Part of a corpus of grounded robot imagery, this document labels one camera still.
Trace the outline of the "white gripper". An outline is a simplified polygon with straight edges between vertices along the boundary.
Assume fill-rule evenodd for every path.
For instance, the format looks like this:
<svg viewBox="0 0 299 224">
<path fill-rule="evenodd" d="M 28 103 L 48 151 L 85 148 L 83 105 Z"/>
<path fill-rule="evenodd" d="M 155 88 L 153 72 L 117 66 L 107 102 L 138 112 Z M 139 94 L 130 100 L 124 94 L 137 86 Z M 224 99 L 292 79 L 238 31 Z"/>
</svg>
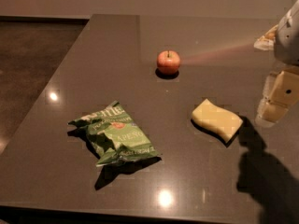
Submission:
<svg viewBox="0 0 299 224">
<path fill-rule="evenodd" d="M 299 0 L 282 17 L 278 25 L 273 26 L 254 42 L 253 47 L 263 51 L 274 50 L 277 60 L 299 65 Z M 265 128 L 274 126 L 298 101 L 299 67 L 288 66 L 280 72 L 271 72 L 264 83 L 256 124 Z"/>
</svg>

